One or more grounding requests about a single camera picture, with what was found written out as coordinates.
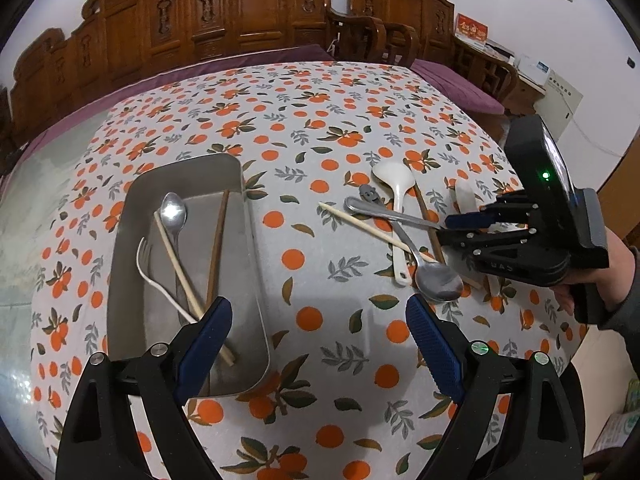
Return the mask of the person's right hand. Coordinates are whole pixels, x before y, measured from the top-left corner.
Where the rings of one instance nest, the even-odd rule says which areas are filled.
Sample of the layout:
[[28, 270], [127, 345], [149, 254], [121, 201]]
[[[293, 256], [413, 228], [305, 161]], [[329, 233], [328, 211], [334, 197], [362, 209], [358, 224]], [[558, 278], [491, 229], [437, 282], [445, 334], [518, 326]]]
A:
[[570, 293], [570, 285], [595, 284], [606, 310], [610, 312], [614, 312], [629, 295], [636, 274], [636, 255], [611, 229], [606, 229], [606, 241], [606, 269], [571, 270], [561, 284], [552, 287], [555, 300], [567, 313], [573, 314], [575, 309], [575, 299]]

